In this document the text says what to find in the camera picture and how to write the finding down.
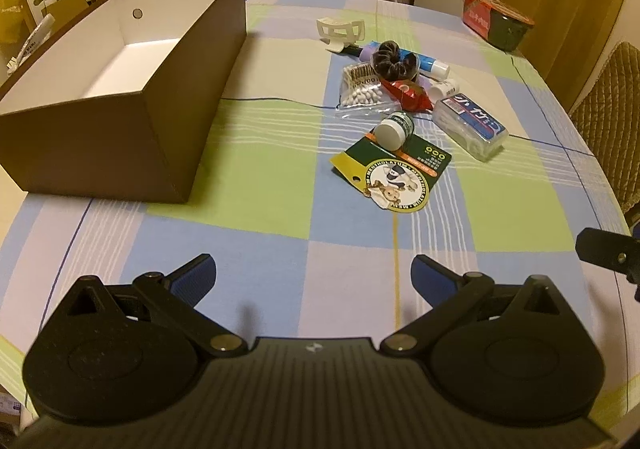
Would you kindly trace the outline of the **green lip balm card pack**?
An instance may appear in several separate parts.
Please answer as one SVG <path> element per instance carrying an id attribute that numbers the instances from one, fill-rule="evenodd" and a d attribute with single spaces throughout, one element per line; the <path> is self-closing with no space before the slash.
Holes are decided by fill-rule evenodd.
<path id="1" fill-rule="evenodd" d="M 451 154 L 416 134 L 408 113 L 397 111 L 332 157 L 331 165 L 380 209 L 407 214 L 425 208 L 450 161 Z"/>

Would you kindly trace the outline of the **blue dental floss pick box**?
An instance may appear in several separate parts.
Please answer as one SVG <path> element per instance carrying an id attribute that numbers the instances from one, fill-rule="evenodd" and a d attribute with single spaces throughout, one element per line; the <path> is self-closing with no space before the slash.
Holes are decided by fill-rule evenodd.
<path id="1" fill-rule="evenodd" d="M 509 137 L 506 127 L 463 93 L 436 102 L 433 122 L 478 161 L 488 162 Z"/>

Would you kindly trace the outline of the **red candy wrapper packet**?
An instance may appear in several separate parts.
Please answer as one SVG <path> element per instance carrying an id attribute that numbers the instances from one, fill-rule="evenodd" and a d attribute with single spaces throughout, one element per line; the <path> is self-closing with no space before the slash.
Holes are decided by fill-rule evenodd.
<path id="1" fill-rule="evenodd" d="M 433 111 L 433 102 L 418 83 L 407 80 L 390 82 L 382 79 L 381 84 L 405 111 L 411 113 Z"/>

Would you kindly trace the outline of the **small white cap bottle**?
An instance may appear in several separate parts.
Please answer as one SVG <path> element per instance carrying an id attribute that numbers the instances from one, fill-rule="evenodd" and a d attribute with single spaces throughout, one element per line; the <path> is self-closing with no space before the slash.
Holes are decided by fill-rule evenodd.
<path id="1" fill-rule="evenodd" d="M 460 92 L 459 82 L 455 79 L 446 79 L 443 81 L 435 82 L 427 90 L 427 96 L 432 102 L 439 102 L 439 100 L 447 97 L 454 96 Z"/>

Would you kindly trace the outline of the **cotton swab bag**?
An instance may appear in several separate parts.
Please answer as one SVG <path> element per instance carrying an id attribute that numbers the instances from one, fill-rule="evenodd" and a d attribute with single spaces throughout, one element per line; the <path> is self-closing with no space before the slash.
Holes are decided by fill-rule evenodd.
<path id="1" fill-rule="evenodd" d="M 386 90 L 371 65 L 359 62 L 343 68 L 336 110 L 344 117 L 374 116 L 399 109 L 400 103 Z"/>

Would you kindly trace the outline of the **blue white tube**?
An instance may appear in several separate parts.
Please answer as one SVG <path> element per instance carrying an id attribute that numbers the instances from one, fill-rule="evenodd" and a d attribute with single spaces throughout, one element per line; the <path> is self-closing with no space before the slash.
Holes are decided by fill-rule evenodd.
<path id="1" fill-rule="evenodd" d="M 443 81 L 449 76 L 450 67 L 438 59 L 422 54 L 417 54 L 419 72 L 430 79 Z"/>

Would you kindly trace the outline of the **dark hair scrunchie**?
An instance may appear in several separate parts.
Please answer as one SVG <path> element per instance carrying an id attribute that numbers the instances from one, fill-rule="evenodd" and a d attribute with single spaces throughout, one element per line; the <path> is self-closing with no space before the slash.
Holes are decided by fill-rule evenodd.
<path id="1" fill-rule="evenodd" d="M 394 41 L 385 41 L 371 56 L 375 73 L 387 82 L 413 81 L 419 73 L 416 54 L 402 50 Z"/>

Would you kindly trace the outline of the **black pen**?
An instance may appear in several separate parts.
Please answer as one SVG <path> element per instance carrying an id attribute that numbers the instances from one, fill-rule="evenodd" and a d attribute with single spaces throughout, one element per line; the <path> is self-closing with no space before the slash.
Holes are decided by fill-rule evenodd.
<path id="1" fill-rule="evenodd" d="M 362 52 L 362 48 L 357 45 L 346 45 L 342 50 L 343 54 L 354 56 L 354 57 L 359 57 L 361 52 Z"/>

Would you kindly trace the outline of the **purple cream tube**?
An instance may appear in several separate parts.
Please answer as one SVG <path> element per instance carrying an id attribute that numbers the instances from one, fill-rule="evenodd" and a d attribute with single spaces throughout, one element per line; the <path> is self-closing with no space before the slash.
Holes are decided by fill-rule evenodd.
<path id="1" fill-rule="evenodd" d="M 363 62 L 370 62 L 373 54 L 378 51 L 378 46 L 380 46 L 378 42 L 371 42 L 363 45 L 360 48 L 360 52 L 358 55 L 359 60 Z"/>

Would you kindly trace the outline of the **checkered pastel tablecloth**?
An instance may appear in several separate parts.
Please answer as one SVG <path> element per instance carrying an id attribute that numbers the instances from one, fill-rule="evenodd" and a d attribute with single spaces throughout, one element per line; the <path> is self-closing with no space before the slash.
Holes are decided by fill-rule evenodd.
<path id="1" fill-rule="evenodd" d="M 483 163 L 435 126 L 416 132 L 451 161 L 420 211 L 379 208 L 331 160 L 372 117 L 336 111 L 347 58 L 319 41 L 321 17 L 360 19 L 445 61 L 462 91 L 509 136 Z M 185 206 L 24 195 L 1 184 L 1 383 L 23 399 L 25 351 L 64 291 L 94 273 L 129 282 L 215 258 L 215 289 L 198 308 L 247 339 L 388 333 L 427 309 L 409 266 L 425 253 L 500 282 L 546 275 L 605 361 L 593 409 L 613 426 L 639 401 L 639 306 L 618 273 L 579 261 L 587 227 L 626 223 L 594 155 L 522 57 L 501 53 L 454 16 L 377 0 L 246 0 L 250 71 L 220 103 Z"/>

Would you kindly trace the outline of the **brown cardboard box white inside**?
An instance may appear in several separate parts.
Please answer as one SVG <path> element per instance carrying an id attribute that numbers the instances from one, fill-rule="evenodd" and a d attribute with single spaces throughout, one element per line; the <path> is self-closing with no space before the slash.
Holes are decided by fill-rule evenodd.
<path id="1" fill-rule="evenodd" d="M 36 194 L 188 201 L 245 38 L 245 0 L 95 2 L 3 83 L 2 168 Z"/>

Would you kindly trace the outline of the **red instant noodle bowl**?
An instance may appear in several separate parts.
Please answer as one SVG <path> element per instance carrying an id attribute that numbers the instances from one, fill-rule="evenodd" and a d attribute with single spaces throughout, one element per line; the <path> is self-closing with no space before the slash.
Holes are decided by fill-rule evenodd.
<path id="1" fill-rule="evenodd" d="M 499 0 L 463 0 L 462 22 L 503 52 L 514 52 L 535 23 Z"/>

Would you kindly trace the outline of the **silver foil snack bag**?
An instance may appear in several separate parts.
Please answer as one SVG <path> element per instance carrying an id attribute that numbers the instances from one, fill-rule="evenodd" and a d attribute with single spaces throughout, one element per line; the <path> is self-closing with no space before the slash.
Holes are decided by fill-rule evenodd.
<path id="1" fill-rule="evenodd" d="M 24 62 L 50 38 L 54 24 L 54 16 L 47 14 L 47 16 L 44 16 L 43 20 L 36 25 L 35 30 L 29 35 L 17 56 L 12 57 L 6 64 L 6 73 L 9 74 L 9 76 L 12 76 L 17 68 L 23 65 Z"/>

